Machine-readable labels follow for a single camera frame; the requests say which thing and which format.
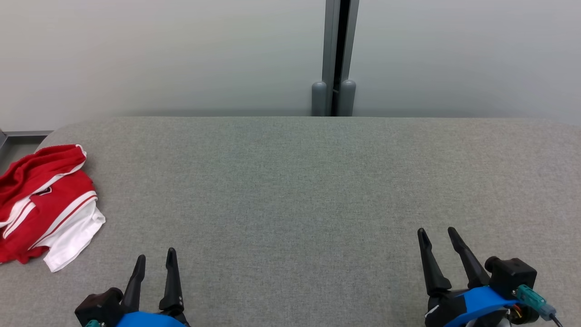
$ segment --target gray table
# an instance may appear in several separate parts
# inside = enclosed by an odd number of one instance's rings
[[[579,326],[581,129],[538,120],[116,118],[51,134],[82,144],[107,222],[69,266],[0,266],[1,326],[77,326],[90,293],[147,256],[142,310],[175,247],[193,326],[422,326],[416,231],[467,279],[473,252],[519,257]],[[550,326],[547,322],[537,325]]]

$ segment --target green connector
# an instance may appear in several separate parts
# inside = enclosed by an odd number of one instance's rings
[[[555,310],[553,306],[549,305],[542,296],[533,291],[527,285],[520,285],[517,288],[515,296],[520,302],[537,311],[539,316],[541,316],[545,321],[551,320],[551,315],[554,316],[557,314],[557,310]]]
[[[100,324],[97,320],[91,320],[85,327],[100,327]]]

